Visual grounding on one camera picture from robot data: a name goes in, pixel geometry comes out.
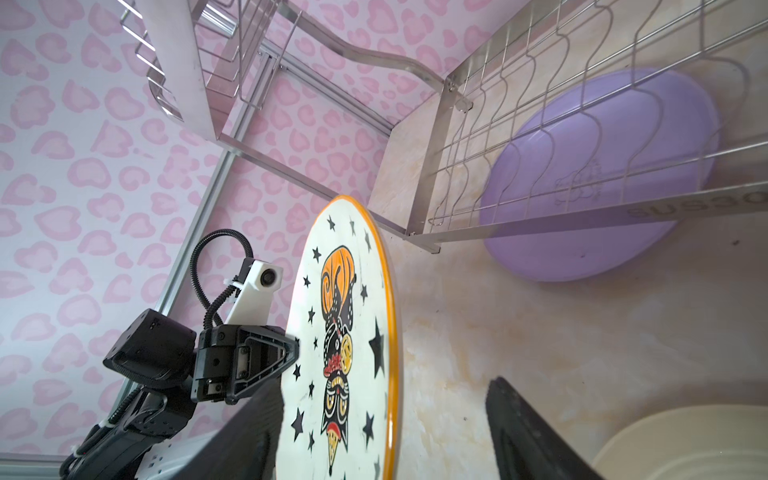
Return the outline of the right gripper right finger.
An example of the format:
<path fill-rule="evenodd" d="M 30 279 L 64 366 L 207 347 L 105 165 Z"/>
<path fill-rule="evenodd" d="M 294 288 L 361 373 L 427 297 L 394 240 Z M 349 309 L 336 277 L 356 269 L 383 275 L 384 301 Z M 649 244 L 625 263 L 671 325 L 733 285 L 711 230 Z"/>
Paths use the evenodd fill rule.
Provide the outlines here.
<path fill-rule="evenodd" d="M 502 479 L 600 477 L 506 379 L 490 382 L 485 408 Z"/>

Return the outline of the white star cartoon plate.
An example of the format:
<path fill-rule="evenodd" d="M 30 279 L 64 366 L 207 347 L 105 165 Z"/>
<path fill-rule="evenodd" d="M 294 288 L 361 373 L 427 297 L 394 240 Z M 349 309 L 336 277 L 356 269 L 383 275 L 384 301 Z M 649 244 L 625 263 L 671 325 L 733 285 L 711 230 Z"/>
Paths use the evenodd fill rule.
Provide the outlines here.
<path fill-rule="evenodd" d="M 402 355 L 389 254 L 372 214 L 338 196 L 309 231 L 286 333 L 298 359 L 281 377 L 276 479 L 392 479 Z"/>

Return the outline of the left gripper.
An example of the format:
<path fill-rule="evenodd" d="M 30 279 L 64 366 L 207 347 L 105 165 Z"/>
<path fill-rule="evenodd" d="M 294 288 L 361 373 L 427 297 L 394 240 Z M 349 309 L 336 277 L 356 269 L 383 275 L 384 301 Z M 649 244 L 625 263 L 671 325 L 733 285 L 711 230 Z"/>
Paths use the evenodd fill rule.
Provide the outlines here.
<path fill-rule="evenodd" d="M 277 326 L 222 325 L 198 335 L 190 398 L 237 404 L 299 358 L 299 340 Z"/>

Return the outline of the cream plain plate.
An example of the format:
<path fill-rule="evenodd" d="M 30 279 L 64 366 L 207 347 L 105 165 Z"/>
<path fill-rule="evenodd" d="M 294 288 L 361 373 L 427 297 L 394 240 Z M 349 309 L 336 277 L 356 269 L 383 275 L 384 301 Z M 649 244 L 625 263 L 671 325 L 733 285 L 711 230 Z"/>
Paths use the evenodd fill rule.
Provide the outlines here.
<path fill-rule="evenodd" d="M 592 466 L 605 479 L 765 479 L 767 408 L 701 405 L 657 413 L 613 436 Z"/>

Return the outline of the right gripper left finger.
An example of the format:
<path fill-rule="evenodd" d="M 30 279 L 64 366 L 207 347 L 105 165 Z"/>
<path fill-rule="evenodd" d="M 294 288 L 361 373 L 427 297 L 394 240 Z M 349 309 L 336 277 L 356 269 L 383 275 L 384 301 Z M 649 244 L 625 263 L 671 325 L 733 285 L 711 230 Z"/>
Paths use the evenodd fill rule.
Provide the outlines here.
<path fill-rule="evenodd" d="M 280 382 L 269 380 L 174 477 L 272 478 L 283 417 Z"/>

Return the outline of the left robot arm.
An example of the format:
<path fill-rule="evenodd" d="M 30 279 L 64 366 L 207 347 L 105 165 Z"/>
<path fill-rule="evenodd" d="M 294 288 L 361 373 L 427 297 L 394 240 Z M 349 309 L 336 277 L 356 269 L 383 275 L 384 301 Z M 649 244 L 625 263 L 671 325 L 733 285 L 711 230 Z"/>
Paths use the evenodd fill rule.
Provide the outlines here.
<path fill-rule="evenodd" d="M 208 313 L 200 333 L 147 309 L 103 360 L 135 383 L 63 461 L 63 479 L 118 479 L 151 447 L 185 429 L 205 402 L 236 405 L 298 359 L 299 342 L 273 326 L 232 325 Z"/>

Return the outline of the purple shell-shaped plate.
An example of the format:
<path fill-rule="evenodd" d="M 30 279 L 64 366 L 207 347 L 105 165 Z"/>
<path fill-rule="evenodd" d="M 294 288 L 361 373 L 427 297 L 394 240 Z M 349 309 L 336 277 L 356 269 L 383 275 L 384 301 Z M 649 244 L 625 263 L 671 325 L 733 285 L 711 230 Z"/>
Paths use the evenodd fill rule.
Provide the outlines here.
<path fill-rule="evenodd" d="M 706 182 L 720 116 L 691 77 L 650 68 L 577 85 L 537 111 L 501 152 L 479 201 L 481 225 L 693 192 Z M 592 277 L 666 236 L 669 222 L 488 238 L 489 254 L 537 282 Z"/>

